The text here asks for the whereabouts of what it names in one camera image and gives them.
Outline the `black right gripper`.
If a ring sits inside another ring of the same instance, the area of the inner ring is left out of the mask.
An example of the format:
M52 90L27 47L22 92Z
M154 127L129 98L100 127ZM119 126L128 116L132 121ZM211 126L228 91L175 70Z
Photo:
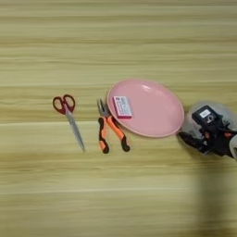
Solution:
M185 131L179 132L182 140L203 154L213 153L219 156L233 157L230 144L231 139L237 135L237 131L229 128L229 123L221 121L210 124L201 123L199 131L203 135L202 139L194 138Z

